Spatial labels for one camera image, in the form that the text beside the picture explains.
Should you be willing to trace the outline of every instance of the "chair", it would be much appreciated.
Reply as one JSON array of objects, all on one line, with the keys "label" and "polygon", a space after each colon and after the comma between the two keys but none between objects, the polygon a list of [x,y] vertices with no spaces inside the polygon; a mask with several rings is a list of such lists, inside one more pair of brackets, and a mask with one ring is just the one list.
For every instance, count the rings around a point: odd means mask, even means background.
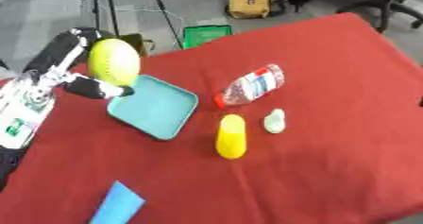
[{"label": "chair", "polygon": [[397,11],[415,17],[416,20],[412,22],[412,28],[419,28],[423,24],[423,13],[402,5],[404,1],[405,0],[364,0],[340,8],[337,10],[337,13],[364,7],[379,9],[381,11],[381,23],[377,27],[377,30],[382,33],[388,27],[391,12]]}]

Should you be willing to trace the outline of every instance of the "bottle label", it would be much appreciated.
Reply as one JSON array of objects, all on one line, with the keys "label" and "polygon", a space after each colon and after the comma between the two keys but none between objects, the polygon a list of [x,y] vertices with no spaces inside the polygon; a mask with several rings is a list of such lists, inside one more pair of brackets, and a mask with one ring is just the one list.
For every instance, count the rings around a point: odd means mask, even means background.
[{"label": "bottle label", "polygon": [[253,91],[253,98],[258,98],[277,88],[275,77],[267,67],[245,76]]}]

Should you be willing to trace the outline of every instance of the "plastic bottle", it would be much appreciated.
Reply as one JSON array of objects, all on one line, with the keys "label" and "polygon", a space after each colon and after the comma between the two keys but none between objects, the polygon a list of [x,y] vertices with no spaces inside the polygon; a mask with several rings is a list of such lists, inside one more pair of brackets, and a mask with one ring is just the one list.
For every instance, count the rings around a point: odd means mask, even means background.
[{"label": "plastic bottle", "polygon": [[214,101],[219,108],[243,105],[278,89],[283,82],[282,70],[276,64],[268,64],[236,79],[222,94],[216,95]]}]

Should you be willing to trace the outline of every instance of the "bottle cap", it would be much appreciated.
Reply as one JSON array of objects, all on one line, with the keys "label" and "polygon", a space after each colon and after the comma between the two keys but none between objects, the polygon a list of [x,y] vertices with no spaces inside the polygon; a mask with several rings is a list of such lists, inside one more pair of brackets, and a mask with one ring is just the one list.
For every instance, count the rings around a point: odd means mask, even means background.
[{"label": "bottle cap", "polygon": [[225,101],[223,99],[223,96],[221,94],[214,96],[214,103],[216,103],[217,107],[220,109],[225,108]]}]

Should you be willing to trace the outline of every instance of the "gray carpet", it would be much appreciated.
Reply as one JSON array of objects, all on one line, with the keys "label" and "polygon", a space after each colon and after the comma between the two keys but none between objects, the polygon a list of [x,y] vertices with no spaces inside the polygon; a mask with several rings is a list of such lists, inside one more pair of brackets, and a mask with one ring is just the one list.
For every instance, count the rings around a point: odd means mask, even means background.
[{"label": "gray carpet", "polygon": [[[270,19],[234,20],[225,16],[226,0],[163,0],[177,29],[182,26],[230,24],[235,33],[256,28],[286,24],[330,15],[352,0],[313,0],[300,13],[287,13]],[[406,4],[423,11],[423,0],[408,0]],[[164,17],[154,10],[154,0],[116,0],[122,33],[142,32],[156,42],[151,54],[176,50],[175,39]],[[56,34],[73,26],[93,26],[91,0],[0,0],[0,59],[20,72],[29,59],[38,53]],[[101,10],[102,27],[111,30],[110,17]],[[370,22],[377,23],[378,13],[371,9],[360,13]],[[393,15],[384,34],[416,63],[423,64],[423,27],[410,29],[413,20],[406,15]],[[399,223],[423,223],[420,216]]]}]

